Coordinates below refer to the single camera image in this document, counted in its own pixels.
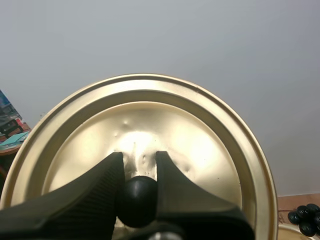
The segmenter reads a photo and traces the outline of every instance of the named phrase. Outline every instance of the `gold can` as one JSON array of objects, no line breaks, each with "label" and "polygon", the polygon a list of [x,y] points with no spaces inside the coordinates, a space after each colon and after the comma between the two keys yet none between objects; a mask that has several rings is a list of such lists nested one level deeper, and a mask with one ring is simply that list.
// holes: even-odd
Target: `gold can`
[{"label": "gold can", "polygon": [[158,74],[93,83],[53,108],[17,153],[0,207],[53,191],[112,152],[123,152],[127,179],[157,179],[156,151],[167,151],[206,191],[237,204],[257,240],[277,238],[276,191],[250,129],[211,92]]}]

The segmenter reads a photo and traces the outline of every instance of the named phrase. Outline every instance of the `black rubber ball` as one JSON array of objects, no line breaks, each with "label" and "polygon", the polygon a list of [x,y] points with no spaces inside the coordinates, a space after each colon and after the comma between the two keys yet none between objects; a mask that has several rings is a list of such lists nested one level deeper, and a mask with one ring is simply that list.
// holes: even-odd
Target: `black rubber ball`
[{"label": "black rubber ball", "polygon": [[296,213],[302,219],[308,219],[312,215],[312,213],[309,210],[309,208],[307,208],[307,206],[304,206],[304,205],[298,206],[297,209],[296,209]]},{"label": "black rubber ball", "polygon": [[147,176],[135,176],[118,190],[115,209],[118,218],[127,226],[141,228],[156,217],[158,185]]},{"label": "black rubber ball", "polygon": [[298,216],[298,214],[295,211],[291,211],[288,213],[288,219],[290,223],[298,225],[301,222],[301,218]]},{"label": "black rubber ball", "polygon": [[307,204],[306,207],[314,214],[320,212],[320,207],[318,205],[313,204],[313,203]]},{"label": "black rubber ball", "polygon": [[308,237],[314,236],[317,232],[317,226],[315,224],[312,224],[312,223],[306,222],[306,221],[301,222],[299,224],[299,229],[303,235],[306,235]]},{"label": "black rubber ball", "polygon": [[315,224],[320,225],[320,212],[317,212],[313,218]]}]

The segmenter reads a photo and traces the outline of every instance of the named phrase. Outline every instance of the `metal screw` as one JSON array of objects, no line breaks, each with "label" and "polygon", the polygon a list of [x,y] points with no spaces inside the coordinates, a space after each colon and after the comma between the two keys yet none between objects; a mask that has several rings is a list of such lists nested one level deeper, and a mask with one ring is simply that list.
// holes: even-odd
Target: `metal screw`
[{"label": "metal screw", "polygon": [[164,231],[164,232],[156,232],[151,237],[149,237],[148,240],[183,240],[183,238],[170,231]]}]

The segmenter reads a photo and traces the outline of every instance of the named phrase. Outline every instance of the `white wall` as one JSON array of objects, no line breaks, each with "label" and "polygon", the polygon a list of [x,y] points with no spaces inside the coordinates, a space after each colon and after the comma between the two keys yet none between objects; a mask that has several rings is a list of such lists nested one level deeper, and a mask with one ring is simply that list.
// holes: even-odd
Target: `white wall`
[{"label": "white wall", "polygon": [[0,1],[0,88],[33,127],[127,73],[195,82],[258,138],[279,195],[320,192],[319,0]]}]

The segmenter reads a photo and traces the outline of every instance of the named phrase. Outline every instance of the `gold metal lid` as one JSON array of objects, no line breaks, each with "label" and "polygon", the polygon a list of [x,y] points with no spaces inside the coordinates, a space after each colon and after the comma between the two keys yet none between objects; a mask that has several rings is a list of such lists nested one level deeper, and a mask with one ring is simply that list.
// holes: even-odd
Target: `gold metal lid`
[{"label": "gold metal lid", "polygon": [[124,154],[127,178],[154,179],[154,154],[168,151],[193,182],[240,206],[256,239],[276,239],[272,175],[244,121],[209,91],[156,74],[91,84],[52,109],[16,155],[0,207],[57,189],[114,151]]},{"label": "gold metal lid", "polygon": [[319,237],[307,237],[299,228],[291,224],[280,224],[278,229],[278,240],[320,240]]}]

